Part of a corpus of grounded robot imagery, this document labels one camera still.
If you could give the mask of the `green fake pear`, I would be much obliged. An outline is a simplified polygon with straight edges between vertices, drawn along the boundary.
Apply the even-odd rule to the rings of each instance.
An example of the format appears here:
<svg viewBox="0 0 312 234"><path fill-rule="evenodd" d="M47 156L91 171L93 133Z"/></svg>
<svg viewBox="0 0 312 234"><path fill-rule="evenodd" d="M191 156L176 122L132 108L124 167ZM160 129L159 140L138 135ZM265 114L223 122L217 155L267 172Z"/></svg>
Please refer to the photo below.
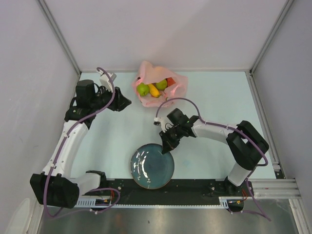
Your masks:
<svg viewBox="0 0 312 234"><path fill-rule="evenodd" d="M144 84L144 83L140 83L137 87L136 87L137 92L139 93L139 95L141 97L146 96L147 94L149 94L149 86Z"/></svg>

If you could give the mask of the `dark teal ceramic plate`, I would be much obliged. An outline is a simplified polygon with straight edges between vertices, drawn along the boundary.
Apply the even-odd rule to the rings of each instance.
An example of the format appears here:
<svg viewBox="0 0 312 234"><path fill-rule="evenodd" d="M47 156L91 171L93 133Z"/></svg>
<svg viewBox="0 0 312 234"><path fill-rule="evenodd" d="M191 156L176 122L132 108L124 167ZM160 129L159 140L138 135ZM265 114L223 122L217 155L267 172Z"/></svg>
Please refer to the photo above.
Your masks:
<svg viewBox="0 0 312 234"><path fill-rule="evenodd" d="M175 170L171 153L162 153L162 146L155 143L139 147L130 160L130 172L137 185L156 190L171 180Z"/></svg>

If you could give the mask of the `yellow fake lemon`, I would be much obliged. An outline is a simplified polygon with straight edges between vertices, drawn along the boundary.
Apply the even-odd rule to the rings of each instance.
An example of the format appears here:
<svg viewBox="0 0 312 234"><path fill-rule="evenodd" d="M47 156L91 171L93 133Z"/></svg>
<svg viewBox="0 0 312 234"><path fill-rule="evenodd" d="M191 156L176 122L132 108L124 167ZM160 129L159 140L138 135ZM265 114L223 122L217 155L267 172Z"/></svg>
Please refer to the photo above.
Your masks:
<svg viewBox="0 0 312 234"><path fill-rule="evenodd" d="M151 96L158 98L161 96L160 91L156 88L154 84L148 84L149 92Z"/></svg>

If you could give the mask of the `pink plastic bag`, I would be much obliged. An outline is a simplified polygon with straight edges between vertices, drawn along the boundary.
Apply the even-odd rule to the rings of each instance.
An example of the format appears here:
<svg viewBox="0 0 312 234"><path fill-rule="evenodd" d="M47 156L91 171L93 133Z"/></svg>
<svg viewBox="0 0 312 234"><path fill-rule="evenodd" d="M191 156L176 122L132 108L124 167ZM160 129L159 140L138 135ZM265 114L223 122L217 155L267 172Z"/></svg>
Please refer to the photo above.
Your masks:
<svg viewBox="0 0 312 234"><path fill-rule="evenodd" d="M166 78L172 77L175 81L175 84L167 87L165 90L160 91L161 96L156 98L147 94L144 97L141 97L137 92L137 86L140 83L156 84ZM186 96L188 88L188 78L183 75L179 75L165 67L154 66L148 61L143 61L139 67L137 76L132 82L132 88L138 97L139 102L144 107L159 107L161 103L171 99L171 98L183 98Z"/></svg>

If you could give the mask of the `green fake apple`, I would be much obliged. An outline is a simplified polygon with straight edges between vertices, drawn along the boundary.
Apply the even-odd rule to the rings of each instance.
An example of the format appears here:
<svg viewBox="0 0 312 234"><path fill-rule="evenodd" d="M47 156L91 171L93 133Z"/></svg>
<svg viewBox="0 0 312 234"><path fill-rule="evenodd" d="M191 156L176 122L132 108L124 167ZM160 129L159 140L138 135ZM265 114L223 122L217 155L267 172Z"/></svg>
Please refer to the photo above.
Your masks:
<svg viewBox="0 0 312 234"><path fill-rule="evenodd" d="M165 90L165 89L168 87L168 82L167 82L166 79L164 79L164 80L162 80L162 81L156 83L155 86L156 86L156 88L157 88L158 90L163 91L163 90Z"/></svg>

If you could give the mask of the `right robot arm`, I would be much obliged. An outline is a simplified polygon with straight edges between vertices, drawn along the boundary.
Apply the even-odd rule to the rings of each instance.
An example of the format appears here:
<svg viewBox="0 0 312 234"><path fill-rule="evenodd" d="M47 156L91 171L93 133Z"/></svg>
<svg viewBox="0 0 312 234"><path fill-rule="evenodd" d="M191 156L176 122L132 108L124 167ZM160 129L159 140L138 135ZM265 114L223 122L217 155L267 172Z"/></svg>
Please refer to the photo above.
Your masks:
<svg viewBox="0 0 312 234"><path fill-rule="evenodd" d="M265 153L269 144L248 121L243 120L235 126L206 122L201 115L187 117L176 108L166 117L156 116L154 125L161 127L163 154L174 150L183 137L208 138L226 144L235 159L224 181L229 195L241 192L242 184L256 167L268 164Z"/></svg>

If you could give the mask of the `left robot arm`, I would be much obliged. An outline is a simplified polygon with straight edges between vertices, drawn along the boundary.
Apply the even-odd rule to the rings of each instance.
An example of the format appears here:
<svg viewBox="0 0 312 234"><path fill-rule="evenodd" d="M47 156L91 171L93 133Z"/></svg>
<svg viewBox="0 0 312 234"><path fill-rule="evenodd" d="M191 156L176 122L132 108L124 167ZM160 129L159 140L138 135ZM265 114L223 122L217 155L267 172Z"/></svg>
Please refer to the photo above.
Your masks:
<svg viewBox="0 0 312 234"><path fill-rule="evenodd" d="M120 112L131 105L119 87L98 86L92 80L76 85L76 96L65 114L62 135L41 173L32 174L30 185L41 205L73 208L82 195L104 194L108 183L104 172L87 171L71 178L71 169L82 140L90 130L97 112L103 108Z"/></svg>

